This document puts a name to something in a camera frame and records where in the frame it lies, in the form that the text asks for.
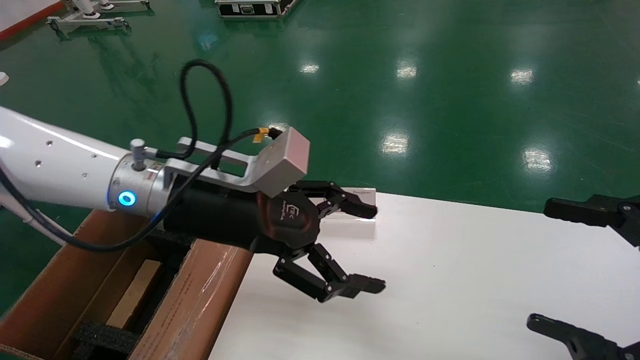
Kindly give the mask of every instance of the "silver mounting bracket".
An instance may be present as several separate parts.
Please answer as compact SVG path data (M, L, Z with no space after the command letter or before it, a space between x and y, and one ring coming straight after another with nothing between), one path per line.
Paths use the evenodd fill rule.
M179 151L186 149L190 143L191 138L180 138ZM200 154L208 156L216 149L215 145L196 142L195 151ZM309 140L290 127L273 143L263 148L258 155L250 156L231 150L223 152L221 162L246 166L243 176L207 168L198 179L242 192L262 192L268 197L274 197L307 174L309 149ZM198 165L188 161L169 159L164 166L164 171L167 175L189 176L197 167Z

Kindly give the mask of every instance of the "green floor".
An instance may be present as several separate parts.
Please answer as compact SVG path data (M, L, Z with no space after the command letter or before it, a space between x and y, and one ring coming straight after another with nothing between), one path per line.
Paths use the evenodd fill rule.
M0 105L167 148L188 133L177 73L198 57L228 77L235 133L283 124L311 140L309 179L526 211L640 193L635 1L300 0L284 22L223 22L212 0L152 7L127 16L128 37L36 26L0 44ZM215 142L219 90L204 71L190 88ZM68 228L86 213L46 210ZM56 246L6 211L0 227L1 311Z

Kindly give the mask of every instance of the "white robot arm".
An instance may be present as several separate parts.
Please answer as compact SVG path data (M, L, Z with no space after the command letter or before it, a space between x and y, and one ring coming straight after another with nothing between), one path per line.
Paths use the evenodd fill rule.
M190 141L181 138L179 147ZM131 143L128 151L0 107L0 166L30 200L153 217L166 205L176 176L186 176L196 165L177 159L166 163L148 159L146 155L154 149L145 147L140 139ZM210 154L216 146L197 142L196 149ZM289 128L257 156L223 153L224 160L246 165L243 177L207 169L200 180L273 197L306 174L308 152L308 140ZM0 205L63 243L35 222L2 185Z

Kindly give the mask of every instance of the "metal stand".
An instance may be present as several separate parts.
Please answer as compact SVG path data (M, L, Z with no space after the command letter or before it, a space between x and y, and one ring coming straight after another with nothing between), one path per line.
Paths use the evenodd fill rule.
M545 215L589 226L609 226L633 247L640 246L640 196L626 199L594 195L585 202L549 199ZM573 360L640 360L640 341L621 348L602 335L539 314L527 319L529 330L564 343Z
M47 18L49 27L54 31L60 30L60 26L98 26L122 29L125 31L129 30L129 23L123 17L83 19L84 14L71 0L62 0L62 2L70 14L65 17L50 16ZM100 8L99 3L92 0L91 4L93 5L94 11L98 12ZM149 0L111 1L111 4L113 4L115 8L109 10L110 12L146 11L151 7Z

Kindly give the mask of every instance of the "cardboard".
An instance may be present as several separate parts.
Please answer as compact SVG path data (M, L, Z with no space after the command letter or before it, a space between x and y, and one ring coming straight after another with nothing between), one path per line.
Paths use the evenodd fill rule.
M92 211L76 236L119 243L147 221ZM251 256L195 241L130 358L206 359ZM0 320L0 350L29 360L68 359L77 345L71 334L83 321L106 323L146 259L161 260L144 240L113 253L62 247Z
M136 312L140 301L147 291L153 285L154 278L160 269L160 262L154 260L145 260L136 277L133 278L131 284L122 295L118 305L111 313L107 325L124 329L129 324L133 314Z
M196 240L129 360L208 359L252 256Z

